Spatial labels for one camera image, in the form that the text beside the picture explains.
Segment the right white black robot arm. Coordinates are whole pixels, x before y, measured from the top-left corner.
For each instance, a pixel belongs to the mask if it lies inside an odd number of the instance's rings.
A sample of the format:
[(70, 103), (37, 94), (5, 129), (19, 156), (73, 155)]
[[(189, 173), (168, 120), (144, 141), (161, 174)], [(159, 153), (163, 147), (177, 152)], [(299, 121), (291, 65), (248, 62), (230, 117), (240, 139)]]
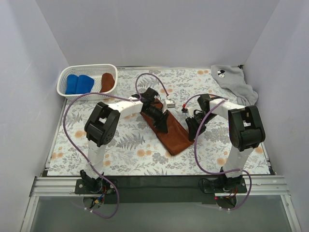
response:
[(197, 94), (199, 109), (189, 109), (186, 104), (182, 112), (189, 117), (185, 120), (189, 129), (189, 141), (197, 144), (197, 139), (216, 116), (228, 121), (229, 139), (232, 144), (227, 161), (214, 180), (202, 178), (199, 186), (204, 193), (230, 192), (238, 189), (246, 192), (243, 179), (244, 166), (255, 148), (266, 138), (263, 123), (254, 105), (243, 106), (228, 101), (227, 98), (213, 94)]

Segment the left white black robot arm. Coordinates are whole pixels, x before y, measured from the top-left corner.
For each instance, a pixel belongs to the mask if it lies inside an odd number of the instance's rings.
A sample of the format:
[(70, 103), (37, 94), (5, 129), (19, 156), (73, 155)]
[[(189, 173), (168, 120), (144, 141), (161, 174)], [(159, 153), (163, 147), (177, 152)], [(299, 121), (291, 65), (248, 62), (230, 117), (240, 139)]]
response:
[(85, 187), (92, 193), (98, 193), (102, 190), (103, 182), (99, 176), (103, 174), (103, 160), (106, 145), (113, 139), (118, 122), (132, 114), (144, 113), (148, 116), (155, 129), (160, 132), (168, 132), (169, 112), (166, 103), (162, 108), (156, 108), (156, 98), (158, 93), (148, 88), (142, 94), (135, 94), (127, 101), (120, 101), (112, 104), (99, 102), (96, 104), (89, 119), (86, 122), (84, 130), (88, 140), (88, 164), (84, 170), (80, 171), (81, 178)]

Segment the brown towel pile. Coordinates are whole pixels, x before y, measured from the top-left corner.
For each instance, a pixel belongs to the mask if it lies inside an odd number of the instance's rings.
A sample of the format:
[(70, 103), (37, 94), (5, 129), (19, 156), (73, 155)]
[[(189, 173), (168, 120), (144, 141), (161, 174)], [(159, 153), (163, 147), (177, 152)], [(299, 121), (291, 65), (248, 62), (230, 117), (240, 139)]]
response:
[[(158, 99), (147, 99), (142, 98), (142, 103), (151, 104), (158, 109), (162, 110), (163, 104)], [(176, 156), (180, 154), (182, 151), (186, 150), (193, 143), (189, 141), (189, 133), (186, 129), (179, 123), (179, 121), (173, 116), (173, 114), (167, 110), (169, 113), (167, 126), (168, 133), (162, 133), (158, 131), (154, 126), (152, 119), (148, 117), (141, 111), (141, 115), (150, 126), (152, 131), (155, 133), (159, 141), (162, 143), (164, 148), (172, 155)]]

